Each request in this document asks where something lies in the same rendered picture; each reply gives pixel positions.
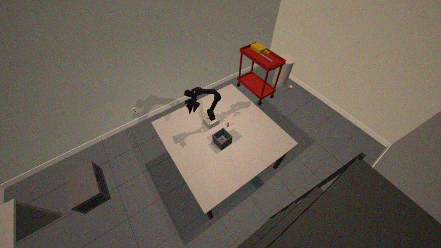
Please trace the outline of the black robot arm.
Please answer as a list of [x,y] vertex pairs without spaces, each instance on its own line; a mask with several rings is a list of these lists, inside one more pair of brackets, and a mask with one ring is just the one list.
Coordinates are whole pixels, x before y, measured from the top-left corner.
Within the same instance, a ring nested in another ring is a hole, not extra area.
[[[221,98],[222,98],[220,93],[218,93],[215,89],[203,89],[201,87],[196,87],[194,89],[191,89],[191,91],[188,90],[188,89],[185,90],[184,95],[188,96],[188,97],[195,97],[195,98],[197,98],[197,95],[200,95],[200,94],[203,94],[203,93],[205,93],[205,94],[214,94],[214,101],[213,101],[210,109],[207,110],[209,119],[211,121],[213,121],[213,120],[215,120],[215,115],[214,115],[213,110],[214,110],[217,102],[220,101]],[[192,104],[192,99],[191,100],[190,99],[185,100],[185,104],[190,104],[190,103]]]

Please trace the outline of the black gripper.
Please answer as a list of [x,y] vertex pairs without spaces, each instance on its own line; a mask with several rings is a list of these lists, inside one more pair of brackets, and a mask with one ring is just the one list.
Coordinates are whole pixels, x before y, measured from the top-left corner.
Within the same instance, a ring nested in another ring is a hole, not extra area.
[[197,99],[195,97],[191,97],[191,99],[192,99],[192,104],[190,103],[190,104],[186,105],[186,107],[188,108],[189,114],[191,113],[192,109],[193,109],[193,112],[195,112],[196,109],[198,108],[198,106],[200,105],[199,102],[196,102]]

